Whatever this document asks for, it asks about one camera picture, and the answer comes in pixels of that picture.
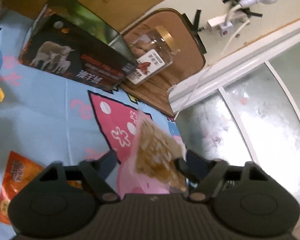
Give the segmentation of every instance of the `cardboard box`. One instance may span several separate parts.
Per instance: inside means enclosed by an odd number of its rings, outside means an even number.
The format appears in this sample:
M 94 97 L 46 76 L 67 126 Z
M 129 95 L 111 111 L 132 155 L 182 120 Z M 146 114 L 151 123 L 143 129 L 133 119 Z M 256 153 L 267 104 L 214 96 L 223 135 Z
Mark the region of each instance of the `cardboard box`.
M 20 61 L 103 90 L 137 68 L 122 36 L 76 0 L 48 0 L 29 30 Z

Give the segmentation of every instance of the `wire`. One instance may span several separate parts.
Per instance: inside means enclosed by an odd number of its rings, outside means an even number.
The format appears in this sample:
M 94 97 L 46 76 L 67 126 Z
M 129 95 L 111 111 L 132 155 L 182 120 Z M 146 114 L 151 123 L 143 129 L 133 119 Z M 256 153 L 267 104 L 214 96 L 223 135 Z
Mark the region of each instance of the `wire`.
M 223 48 L 222 52 L 220 55 L 223 55 L 223 53 L 225 52 L 225 50 L 228 48 L 229 44 L 231 43 L 231 41 L 234 39 L 234 37 L 248 24 L 250 23 L 249 20 L 246 20 L 238 29 L 237 31 L 232 34 L 232 36 L 230 37 L 229 41 L 227 42 L 227 44 L 225 45 L 225 47 Z
M 227 25 L 227 24 L 230 22 L 230 19 L 231 19 L 232 14 L 233 14 L 235 11 L 239 10 L 239 9 L 241 9 L 240 3 L 238 3 L 238 4 L 235 5 L 235 6 L 233 6 L 233 7 L 230 9 L 230 11 L 227 13 L 227 16 L 226 16 L 225 25 Z
M 229 46 L 229 44 L 231 43 L 231 41 L 234 39 L 234 37 L 249 23 L 250 21 L 247 20 L 246 22 L 244 22 L 238 29 L 237 31 L 230 37 L 229 41 L 227 42 L 227 44 L 225 45 L 225 47 L 223 48 L 222 52 L 220 53 L 220 56 L 225 52 L 226 48 Z M 213 65 L 208 65 L 203 71 L 201 76 L 199 77 L 197 83 L 195 84 L 194 89 L 191 91 L 191 93 L 189 94 L 188 98 L 183 102 L 183 104 L 181 105 L 180 109 L 178 110 L 176 116 L 174 117 L 174 120 L 177 119 L 177 117 L 179 116 L 180 112 L 183 110 L 183 107 L 186 105 L 186 103 L 190 100 L 190 98 L 192 97 L 193 93 L 196 91 L 196 89 L 199 86 L 199 83 L 202 79 L 202 77 L 205 75 L 205 73 L 207 73 L 208 70 L 210 70 L 210 68 L 212 68 Z
M 211 69 L 211 67 L 214 66 L 213 65 L 208 65 L 204 70 L 202 70 L 202 73 L 197 81 L 197 83 L 195 84 L 194 89 L 191 91 L 190 95 L 188 96 L 188 98 L 183 102 L 183 104 L 181 105 L 180 109 L 178 110 L 176 116 L 174 117 L 174 120 L 177 119 L 178 115 L 180 114 L 181 110 L 183 110 L 183 107 L 186 105 L 186 103 L 189 101 L 189 99 L 191 98 L 191 96 L 193 95 L 193 93 L 195 92 L 195 90 L 198 88 L 198 85 L 200 83 L 201 78 L 204 76 L 205 73 L 207 73 L 208 70 Z

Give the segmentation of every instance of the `sheep picture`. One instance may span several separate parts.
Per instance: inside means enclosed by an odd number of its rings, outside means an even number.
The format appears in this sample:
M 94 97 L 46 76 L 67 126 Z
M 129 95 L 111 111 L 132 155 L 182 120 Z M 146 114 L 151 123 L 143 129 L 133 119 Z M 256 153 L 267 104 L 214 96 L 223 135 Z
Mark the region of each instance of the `sheep picture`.
M 64 74 L 67 69 L 70 67 L 71 62 L 66 60 L 67 56 L 62 56 L 57 67 L 52 71 L 52 73 L 54 73 L 55 71 L 57 71 L 57 74 Z
M 51 63 L 52 61 L 54 61 L 54 59 L 56 58 L 56 56 L 58 56 L 59 54 L 56 54 L 56 53 L 54 53 L 54 52 L 49 52 L 48 54 L 46 54 L 46 53 L 38 53 L 36 56 L 35 56 L 35 58 L 33 59 L 33 61 L 31 62 L 31 64 L 30 64 L 30 66 L 35 66 L 35 67 L 37 67 L 38 66 L 38 63 L 40 62 L 40 61 L 44 61 L 43 62 L 43 64 L 42 64 L 42 67 L 41 67 L 41 70 L 43 70 L 44 69 L 44 67 L 47 65 L 47 64 L 49 64 L 49 63 Z
M 74 49 L 71 49 L 69 46 L 61 46 L 55 42 L 46 41 L 38 49 L 35 59 L 47 57 L 47 55 L 51 56 L 52 53 L 56 54 L 55 57 L 51 61 L 47 62 L 46 64 L 44 63 L 44 66 L 42 66 L 42 68 L 41 68 L 41 70 L 43 70 L 44 67 L 49 64 L 48 69 L 51 70 L 55 64 L 59 64 L 59 62 L 61 61 L 61 58 L 64 58 L 64 60 L 62 60 L 62 61 L 66 61 L 66 59 L 69 56 L 69 53 L 71 51 L 74 51 Z

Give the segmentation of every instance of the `white wall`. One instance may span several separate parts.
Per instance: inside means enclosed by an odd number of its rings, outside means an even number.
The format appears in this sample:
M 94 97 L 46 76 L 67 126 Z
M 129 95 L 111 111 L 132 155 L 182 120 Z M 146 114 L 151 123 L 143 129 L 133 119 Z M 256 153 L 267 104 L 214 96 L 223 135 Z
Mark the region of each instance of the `white wall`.
M 208 19 L 226 14 L 229 5 L 223 4 L 222 0 L 165 0 L 150 11 L 165 7 L 174 8 L 181 14 L 186 13 L 190 20 L 194 19 L 196 9 L 201 9 L 199 26 L 203 26 L 206 25 Z M 300 18 L 300 0 L 279 0 L 273 5 L 257 4 L 252 6 L 251 10 L 262 13 L 263 17 L 252 17 L 251 24 L 241 31 L 239 38 L 232 41 L 223 57 L 243 47 L 246 43 Z M 218 32 L 202 31 L 200 37 L 207 49 L 205 55 L 207 64 L 215 63 L 220 59 L 220 53 L 230 36 L 222 38 Z

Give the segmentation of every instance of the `blue tablecloth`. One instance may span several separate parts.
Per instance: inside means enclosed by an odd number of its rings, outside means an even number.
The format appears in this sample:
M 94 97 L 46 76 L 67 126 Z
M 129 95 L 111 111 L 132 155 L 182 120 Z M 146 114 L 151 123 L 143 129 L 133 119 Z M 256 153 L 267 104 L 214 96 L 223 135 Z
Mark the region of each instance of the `blue tablecloth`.
M 172 120 L 121 89 L 107 93 L 21 65 L 17 58 L 31 24 L 32 20 L 13 11 L 0 22 L 0 85 L 5 93 L 0 103 L 0 186 L 11 150 L 42 166 L 56 160 L 76 165 L 87 156 L 109 150 L 87 90 L 149 113 L 163 130 L 178 134 Z M 117 170 L 107 178 L 114 189 Z M 0 240 L 13 236 L 12 227 L 0 223 Z

